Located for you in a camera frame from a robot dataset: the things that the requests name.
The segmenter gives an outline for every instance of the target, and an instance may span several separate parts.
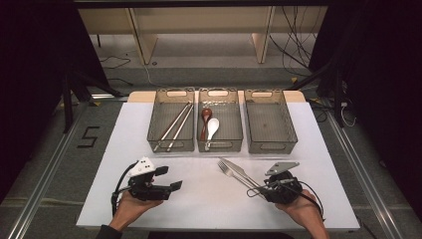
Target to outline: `wrist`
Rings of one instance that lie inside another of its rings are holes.
[[[328,239],[329,234],[323,224],[311,225],[306,227],[313,236],[313,239]]]
[[[108,226],[116,231],[122,232],[128,226],[128,223],[113,219]]]

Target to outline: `human hand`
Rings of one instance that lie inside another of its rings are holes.
[[[311,198],[313,201],[316,200],[316,197],[306,189],[302,191],[302,194]],[[313,238],[329,238],[317,207],[307,199],[299,196],[290,204],[276,203],[276,207],[288,213],[296,223],[307,228],[311,235],[313,235]]]
[[[130,195],[128,191],[122,194],[117,211],[112,218],[110,227],[121,232],[147,210],[160,205],[163,201],[141,201]]]

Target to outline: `metal fork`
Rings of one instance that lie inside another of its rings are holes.
[[[248,181],[244,180],[243,178],[237,176],[232,169],[230,169],[223,161],[219,161],[218,162],[218,166],[221,168],[221,170],[224,172],[224,174],[226,174],[229,177],[234,177],[236,178],[238,181],[242,182],[245,186],[247,186],[249,189],[252,189],[254,192],[256,192],[260,197],[262,197],[263,199],[265,199],[265,197],[257,190],[257,189],[253,189],[254,186],[252,184],[250,184]]]

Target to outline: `metal rail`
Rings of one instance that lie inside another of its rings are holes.
[[[323,99],[322,102],[326,106],[330,105],[327,99]],[[386,206],[384,200],[382,200],[378,190],[376,190],[376,186],[373,183],[371,176],[361,162],[359,155],[354,149],[344,128],[340,128],[338,126],[332,114],[328,114],[328,121],[331,124],[331,127],[334,130],[335,135],[337,136],[337,139],[340,142],[341,147],[344,150],[354,173],[356,174],[356,177],[363,189],[363,192],[366,195],[366,198],[368,199],[376,217],[378,218],[386,237],[389,239],[404,238],[397,224],[395,223],[390,210]]]
[[[43,172],[40,180],[37,183],[37,186],[34,188],[30,198],[28,199],[25,207],[22,209],[19,217],[15,221],[11,232],[9,233],[9,239],[17,239],[23,238],[25,236],[26,231],[28,230],[32,219],[37,212],[37,209],[40,205],[41,200],[43,199],[44,195],[46,194],[50,183],[59,167],[62,159],[68,149],[70,141],[72,140],[76,128],[78,127],[78,123],[84,114],[85,110],[88,108],[89,103],[80,103],[75,113],[76,119],[69,129],[69,131],[63,134],[62,139],[59,142],[59,145],[56,147],[56,150],[50,159],[46,169]]]

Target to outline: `transparent storage bin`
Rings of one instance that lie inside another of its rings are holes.
[[[246,90],[247,140],[250,153],[292,152],[298,138],[282,90]]]
[[[147,136],[152,151],[193,151],[194,117],[194,88],[158,89]]]
[[[209,108],[212,118],[220,122],[218,130],[210,141],[200,140],[204,121],[202,110]],[[242,148],[243,131],[240,114],[239,97],[236,89],[212,88],[199,89],[198,113],[197,113],[197,141],[200,152],[229,152],[240,151]]]

